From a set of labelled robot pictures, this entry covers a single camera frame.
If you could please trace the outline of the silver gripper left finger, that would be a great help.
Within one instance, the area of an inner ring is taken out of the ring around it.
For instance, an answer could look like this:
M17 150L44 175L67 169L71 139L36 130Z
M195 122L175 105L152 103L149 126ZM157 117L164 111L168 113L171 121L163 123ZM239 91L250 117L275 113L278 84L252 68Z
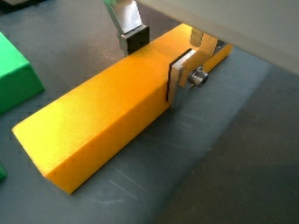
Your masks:
M103 0L113 21L120 48L132 54L149 43L149 27L144 25L135 0Z

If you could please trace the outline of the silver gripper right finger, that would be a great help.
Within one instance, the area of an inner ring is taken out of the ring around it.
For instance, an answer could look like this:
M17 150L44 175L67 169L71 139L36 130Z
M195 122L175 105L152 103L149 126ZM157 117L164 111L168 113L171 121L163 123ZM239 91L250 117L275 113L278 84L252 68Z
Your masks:
M201 88L210 71L228 57L228 44L191 29L191 48L169 64L165 100L176 107L193 87Z

